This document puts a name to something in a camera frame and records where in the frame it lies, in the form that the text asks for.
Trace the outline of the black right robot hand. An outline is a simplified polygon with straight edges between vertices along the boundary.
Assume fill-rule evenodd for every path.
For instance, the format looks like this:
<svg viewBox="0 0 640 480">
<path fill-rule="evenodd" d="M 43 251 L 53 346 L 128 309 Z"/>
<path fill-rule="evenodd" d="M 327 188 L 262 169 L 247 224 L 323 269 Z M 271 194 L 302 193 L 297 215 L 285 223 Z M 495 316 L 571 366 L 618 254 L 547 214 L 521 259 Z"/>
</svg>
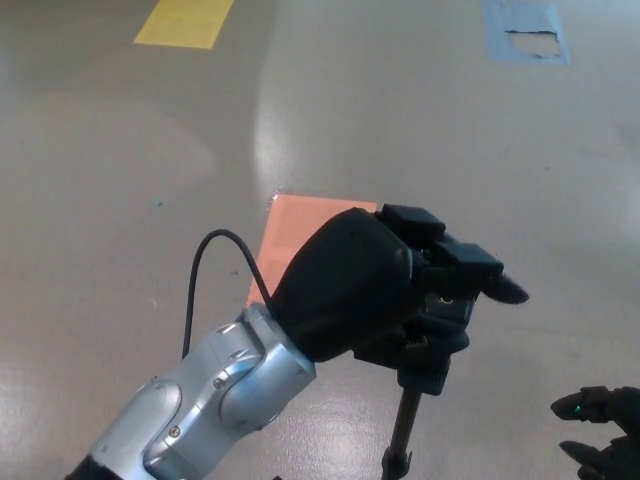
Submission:
<svg viewBox="0 0 640 480">
<path fill-rule="evenodd" d="M 579 464 L 579 479 L 636 480 L 639 478 L 639 389 L 623 386 L 582 387 L 554 401 L 551 411 L 561 420 L 605 424 L 614 422 L 624 435 L 604 449 L 573 440 L 559 443 L 561 450 Z"/>
</svg>

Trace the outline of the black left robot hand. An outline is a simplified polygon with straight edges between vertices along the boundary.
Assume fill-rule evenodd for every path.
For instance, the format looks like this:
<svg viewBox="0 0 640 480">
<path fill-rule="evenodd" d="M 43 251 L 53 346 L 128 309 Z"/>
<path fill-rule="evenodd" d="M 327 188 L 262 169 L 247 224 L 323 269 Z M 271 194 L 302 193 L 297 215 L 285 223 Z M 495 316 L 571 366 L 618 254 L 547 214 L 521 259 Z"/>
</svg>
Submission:
<svg viewBox="0 0 640 480">
<path fill-rule="evenodd" d="M 386 204 L 331 217 L 297 251 L 271 297 L 286 336 L 314 363 L 365 346 L 428 311 L 528 301 L 501 261 L 421 207 Z"/>
</svg>

